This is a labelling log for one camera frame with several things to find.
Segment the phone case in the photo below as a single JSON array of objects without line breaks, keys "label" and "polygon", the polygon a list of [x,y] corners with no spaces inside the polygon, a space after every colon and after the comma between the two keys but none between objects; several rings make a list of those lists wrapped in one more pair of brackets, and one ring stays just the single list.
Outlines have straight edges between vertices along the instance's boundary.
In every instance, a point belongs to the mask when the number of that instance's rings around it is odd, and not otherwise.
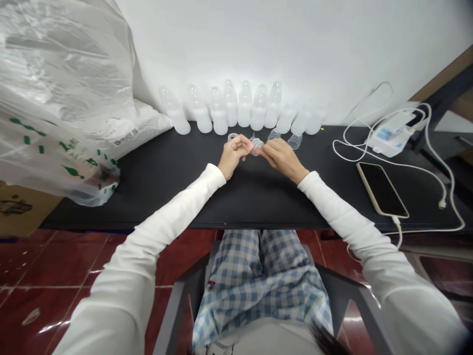
[{"label": "phone case", "polygon": [[[376,199],[374,197],[374,194],[371,191],[370,184],[368,183],[368,180],[366,180],[365,174],[363,173],[363,168],[361,167],[362,164],[376,165],[376,166],[379,166],[383,170],[384,174],[386,175],[386,178],[388,179],[389,183],[391,184],[391,187],[393,188],[394,192],[396,193],[396,196],[398,197],[399,201],[401,202],[401,205],[404,207],[404,211],[407,213],[407,216],[400,216],[400,215],[395,215],[395,214],[384,213],[379,208],[378,202],[376,201]],[[376,212],[378,212],[380,215],[385,215],[385,216],[389,216],[389,217],[395,215],[397,218],[409,218],[409,211],[404,206],[404,202],[401,200],[398,192],[394,188],[393,183],[391,182],[391,180],[389,179],[389,176],[386,174],[386,171],[384,170],[384,168],[381,165],[379,165],[379,164],[370,164],[370,163],[356,163],[356,168],[358,169],[358,172],[360,173],[361,180],[363,180],[363,184],[365,185],[365,188],[368,191],[368,195],[370,196],[371,202],[373,202],[374,209],[376,210]]]}]

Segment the smartphone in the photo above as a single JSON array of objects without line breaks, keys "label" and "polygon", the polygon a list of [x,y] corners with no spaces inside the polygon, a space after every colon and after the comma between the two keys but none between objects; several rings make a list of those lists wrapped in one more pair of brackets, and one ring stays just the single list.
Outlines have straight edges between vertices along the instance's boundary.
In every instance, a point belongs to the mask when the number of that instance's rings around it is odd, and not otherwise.
[{"label": "smartphone", "polygon": [[373,202],[374,209],[381,215],[409,218],[401,198],[381,165],[357,163],[366,190]]}]

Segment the phone screen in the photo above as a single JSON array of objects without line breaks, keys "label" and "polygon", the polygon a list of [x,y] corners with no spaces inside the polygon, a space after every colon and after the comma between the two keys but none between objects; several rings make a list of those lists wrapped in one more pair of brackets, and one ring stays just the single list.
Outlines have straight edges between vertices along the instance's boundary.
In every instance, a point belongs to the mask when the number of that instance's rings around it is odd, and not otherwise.
[{"label": "phone screen", "polygon": [[401,200],[389,182],[383,168],[379,165],[360,163],[363,174],[378,203],[379,209],[385,214],[408,217]]}]

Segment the person's left hand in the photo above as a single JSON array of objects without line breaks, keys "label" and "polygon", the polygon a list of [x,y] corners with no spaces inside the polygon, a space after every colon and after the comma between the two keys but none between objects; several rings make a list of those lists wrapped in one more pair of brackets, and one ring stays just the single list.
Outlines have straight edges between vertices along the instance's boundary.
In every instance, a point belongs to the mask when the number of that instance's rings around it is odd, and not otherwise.
[{"label": "person's left hand", "polygon": [[240,158],[242,161],[245,161],[253,146],[253,143],[244,135],[236,136],[224,146],[222,157],[217,167],[222,172],[226,181],[232,177]]}]

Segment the chair armrest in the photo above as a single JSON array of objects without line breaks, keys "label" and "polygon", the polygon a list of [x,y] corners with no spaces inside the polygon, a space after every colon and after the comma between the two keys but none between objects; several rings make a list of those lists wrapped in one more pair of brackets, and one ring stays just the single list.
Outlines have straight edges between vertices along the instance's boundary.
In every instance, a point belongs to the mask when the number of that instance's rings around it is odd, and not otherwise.
[{"label": "chair armrest", "polygon": [[348,303],[353,300],[360,311],[376,353],[395,354],[396,351],[384,324],[381,309],[370,290],[366,286],[320,264],[315,264],[315,267],[320,273],[329,296],[335,337],[339,335]]},{"label": "chair armrest", "polygon": [[195,320],[197,317],[205,287],[205,267],[208,258],[209,254],[202,257],[174,283],[153,355],[174,355],[176,353],[177,337],[181,329],[182,315],[188,296],[192,318]]}]

